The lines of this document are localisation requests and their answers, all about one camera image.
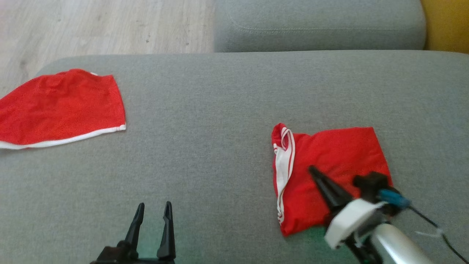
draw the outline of couch cushion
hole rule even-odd
[[[113,55],[40,74],[114,74],[127,130],[0,152],[0,263],[89,263],[123,239],[139,202],[141,256],[173,202],[177,263],[357,263],[322,228],[283,238],[272,128],[373,126],[394,183],[469,256],[469,55],[428,51]],[[410,212],[396,220],[436,263],[457,259]]]
[[[216,52],[422,49],[419,0],[218,0]]]

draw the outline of seam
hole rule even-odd
[[[229,14],[227,8],[227,1],[224,1],[224,10],[229,21],[237,27],[240,31],[250,32],[250,33],[269,33],[269,34],[278,34],[278,33],[293,33],[293,32],[314,32],[314,31],[404,31],[416,28],[415,26],[409,28],[400,28],[400,29],[391,29],[391,28],[253,28],[246,27],[237,23],[233,17]]]

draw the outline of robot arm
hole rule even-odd
[[[124,240],[116,247],[105,247],[96,261],[90,264],[174,264],[176,247],[174,245],[173,208],[171,202],[166,203],[163,219],[165,228],[161,244],[156,253],[157,258],[138,258],[137,244],[140,225],[144,220],[144,203],[138,205],[134,219]]]
[[[356,176],[354,185],[362,197],[352,196],[318,169],[310,173],[330,214],[326,217],[325,240],[332,249],[346,245],[363,264],[432,264],[425,253],[387,217],[410,203],[387,183],[387,177],[372,172]]]

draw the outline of wooden floor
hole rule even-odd
[[[0,97],[88,54],[209,53],[215,0],[0,0]]]

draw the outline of red fabric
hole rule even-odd
[[[272,144],[280,145],[280,132],[284,124],[278,124],[272,132]],[[376,171],[388,175],[389,169],[372,127],[328,130],[307,134],[293,133],[295,158],[293,171],[283,193],[284,220],[280,229],[284,236],[323,224],[329,212],[316,187],[308,167],[316,166],[355,198],[359,189],[353,187],[355,175],[367,175]],[[274,189],[277,193],[276,166],[274,161]]]
[[[62,140],[125,124],[112,75],[73,69],[43,75],[0,100],[0,141],[26,145]]]

